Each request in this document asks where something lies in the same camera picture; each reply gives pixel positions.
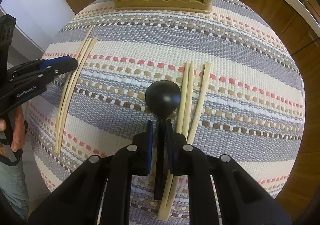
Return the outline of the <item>black plastic spoon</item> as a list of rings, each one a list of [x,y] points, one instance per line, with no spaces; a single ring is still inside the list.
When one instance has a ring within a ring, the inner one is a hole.
[[[165,122],[178,108],[181,91],[172,81],[161,80],[152,83],[146,90],[145,102],[149,110],[158,118],[157,158],[154,199],[160,201],[164,192],[164,144]]]

